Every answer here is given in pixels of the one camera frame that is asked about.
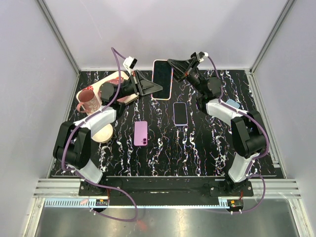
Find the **phone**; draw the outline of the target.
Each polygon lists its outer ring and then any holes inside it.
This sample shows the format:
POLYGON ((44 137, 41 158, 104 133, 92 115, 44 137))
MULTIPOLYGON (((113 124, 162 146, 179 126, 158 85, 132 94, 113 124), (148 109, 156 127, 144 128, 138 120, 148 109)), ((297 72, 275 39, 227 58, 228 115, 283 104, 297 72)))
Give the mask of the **phone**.
POLYGON ((136 121, 134 124, 134 145, 146 146, 148 143, 148 123, 136 121))
POLYGON ((176 126, 186 126, 188 124, 186 103, 175 102, 173 104, 173 118, 176 126))
POLYGON ((171 98, 173 69, 167 60, 155 60, 153 63, 152 82, 162 86, 162 90, 152 94, 156 100, 171 98))

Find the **light blue phone case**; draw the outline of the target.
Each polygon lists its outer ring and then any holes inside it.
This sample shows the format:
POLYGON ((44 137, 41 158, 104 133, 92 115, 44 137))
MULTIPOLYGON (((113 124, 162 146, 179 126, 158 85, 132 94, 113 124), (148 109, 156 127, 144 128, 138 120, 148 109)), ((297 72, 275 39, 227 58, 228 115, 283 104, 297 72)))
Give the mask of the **light blue phone case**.
POLYGON ((240 104, 239 104, 238 102, 236 102, 235 100, 233 100, 233 99, 228 99, 228 100, 226 101, 226 103, 227 103, 229 106, 234 107, 234 108, 236 108, 236 109, 239 109, 239 108, 240 108, 240 104))

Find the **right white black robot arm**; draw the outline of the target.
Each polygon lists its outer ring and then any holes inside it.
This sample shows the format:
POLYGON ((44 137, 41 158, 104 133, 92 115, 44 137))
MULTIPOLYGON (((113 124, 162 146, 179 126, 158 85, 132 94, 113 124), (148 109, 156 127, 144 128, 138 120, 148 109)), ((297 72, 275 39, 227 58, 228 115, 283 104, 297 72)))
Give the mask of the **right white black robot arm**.
POLYGON ((248 112, 224 102, 219 75, 206 78, 201 74, 198 66, 209 57, 206 52, 195 52, 187 60, 168 59, 167 62, 173 69, 176 81, 186 80, 200 93, 197 98, 198 109, 230 126, 235 157, 219 189, 235 196, 245 187, 255 160, 269 152, 269 138, 257 110, 248 112))

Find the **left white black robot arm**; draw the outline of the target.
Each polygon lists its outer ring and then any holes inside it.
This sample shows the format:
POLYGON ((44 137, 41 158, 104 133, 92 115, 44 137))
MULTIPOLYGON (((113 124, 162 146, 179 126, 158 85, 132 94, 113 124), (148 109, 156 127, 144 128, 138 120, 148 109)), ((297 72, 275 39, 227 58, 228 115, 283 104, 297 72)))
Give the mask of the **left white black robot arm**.
POLYGON ((119 79, 118 84, 104 82, 95 93, 101 100, 101 106, 95 112, 79 121, 61 124, 53 157, 61 161, 64 171, 75 171, 78 176, 90 182, 89 189, 95 195, 102 195, 107 184, 101 180, 103 172, 90 158, 92 137, 122 116, 125 104, 119 102, 119 99, 133 94, 143 97, 162 89, 162 86, 149 81, 139 70, 132 71, 129 79, 119 79))

